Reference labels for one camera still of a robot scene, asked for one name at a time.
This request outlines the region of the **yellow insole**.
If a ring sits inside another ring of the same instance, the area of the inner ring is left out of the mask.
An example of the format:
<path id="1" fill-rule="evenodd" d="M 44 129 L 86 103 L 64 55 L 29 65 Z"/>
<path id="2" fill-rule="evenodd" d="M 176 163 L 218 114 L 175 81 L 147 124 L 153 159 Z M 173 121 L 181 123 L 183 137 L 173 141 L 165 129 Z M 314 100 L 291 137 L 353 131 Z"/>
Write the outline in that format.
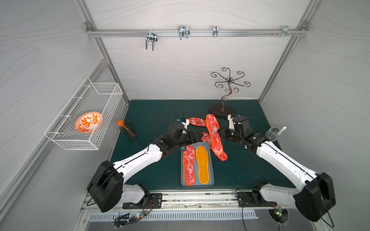
<path id="1" fill-rule="evenodd" d="M 184 161 L 184 156 L 183 155 L 182 155 L 181 160 L 182 160 L 182 173 L 185 176 L 186 167 L 185 167 L 185 161 Z"/>
<path id="2" fill-rule="evenodd" d="M 209 183 L 209 156 L 204 146 L 199 146 L 196 149 L 196 159 L 198 163 L 198 180 L 202 185 Z"/>

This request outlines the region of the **blue plastic storage tray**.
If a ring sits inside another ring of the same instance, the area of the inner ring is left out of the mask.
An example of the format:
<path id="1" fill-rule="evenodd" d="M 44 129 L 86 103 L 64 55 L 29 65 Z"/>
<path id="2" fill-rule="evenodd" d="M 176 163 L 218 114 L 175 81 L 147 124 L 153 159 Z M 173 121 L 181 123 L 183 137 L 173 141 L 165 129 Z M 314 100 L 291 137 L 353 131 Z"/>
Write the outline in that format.
<path id="1" fill-rule="evenodd" d="M 213 172 L 213 166 L 212 166 L 212 160 L 211 160 L 211 151 L 210 151 L 209 144 L 206 143 L 206 142 L 197 142 L 197 143 L 194 143 L 194 144 L 191 144 L 191 145 L 194 147 L 195 153 L 196 153 L 197 147 L 199 147 L 199 146 L 204 146 L 205 149 L 207 150 L 208 156 L 209 156 L 208 168 L 209 168 L 209 177 L 210 177 L 210 180 L 209 180 L 209 183 L 206 184 L 206 185 L 202 185 L 199 182 L 199 180 L 198 180 L 198 163 L 197 163 L 197 159 L 196 159 L 196 155 L 195 155 L 195 164 L 194 164 L 194 169 L 195 169 L 195 183 L 194 183 L 193 186 L 186 186 L 185 181 L 184 181 L 184 175 L 182 173 L 182 163 L 181 163 L 181 184 L 182 184 L 182 186 L 188 187 L 188 188 L 191 188 L 191 187 L 210 187 L 210 186 L 213 186 L 213 184 L 214 184 L 214 172 Z M 182 158 L 183 152 L 185 151 L 186 147 L 187 146 L 181 147 L 181 158 Z"/>

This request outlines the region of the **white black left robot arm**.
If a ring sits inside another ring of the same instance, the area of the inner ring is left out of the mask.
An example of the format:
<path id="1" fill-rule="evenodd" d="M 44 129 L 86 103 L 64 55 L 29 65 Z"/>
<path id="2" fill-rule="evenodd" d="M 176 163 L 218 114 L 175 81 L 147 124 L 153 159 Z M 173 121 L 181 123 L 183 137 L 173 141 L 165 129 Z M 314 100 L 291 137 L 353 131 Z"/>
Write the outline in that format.
<path id="1" fill-rule="evenodd" d="M 142 151 L 121 161 L 102 162 L 87 186 L 87 192 L 93 202 L 87 206 L 97 205 L 101 212 L 108 212 L 123 197 L 126 203 L 144 206 L 150 192 L 139 184 L 127 185 L 126 182 L 135 174 L 156 163 L 175 149 L 201 142 L 203 134 L 188 131 L 181 122 L 173 122 L 168 131 L 151 141 Z"/>

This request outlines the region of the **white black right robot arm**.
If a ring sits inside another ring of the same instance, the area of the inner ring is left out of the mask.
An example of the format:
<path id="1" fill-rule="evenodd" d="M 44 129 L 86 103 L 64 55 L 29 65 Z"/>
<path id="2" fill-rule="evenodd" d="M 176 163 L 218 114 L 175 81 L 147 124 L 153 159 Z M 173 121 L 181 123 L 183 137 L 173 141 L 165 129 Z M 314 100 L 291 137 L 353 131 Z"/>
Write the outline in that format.
<path id="1" fill-rule="evenodd" d="M 271 139 L 254 133 L 245 116 L 229 118 L 229 126 L 216 129 L 220 138 L 250 150 L 282 173 L 294 188 L 262 182 L 252 189 L 254 203 L 276 203 L 296 208 L 310 221 L 319 221 L 336 204 L 332 178 L 298 163 L 275 146 Z"/>

